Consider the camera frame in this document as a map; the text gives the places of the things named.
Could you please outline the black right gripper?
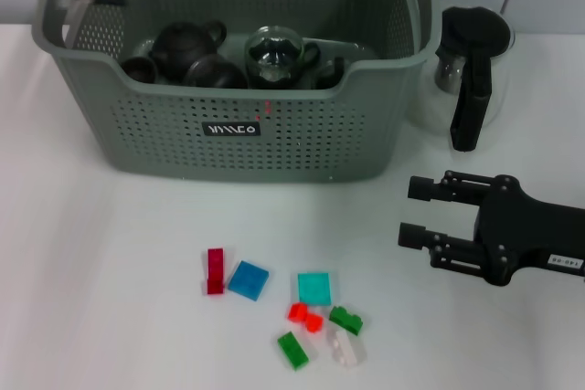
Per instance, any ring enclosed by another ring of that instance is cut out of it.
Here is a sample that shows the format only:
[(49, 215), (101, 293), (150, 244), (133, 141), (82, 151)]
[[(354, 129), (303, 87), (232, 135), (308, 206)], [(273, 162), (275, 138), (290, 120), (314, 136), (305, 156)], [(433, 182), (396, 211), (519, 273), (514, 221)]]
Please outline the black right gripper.
[(484, 250), (472, 241), (400, 224), (399, 246), (427, 249), (433, 268), (484, 278), (495, 286), (507, 285), (524, 268), (584, 274), (584, 210), (538, 201), (512, 176), (446, 171), (438, 183), (412, 176), (408, 198), (480, 204), (474, 237)]

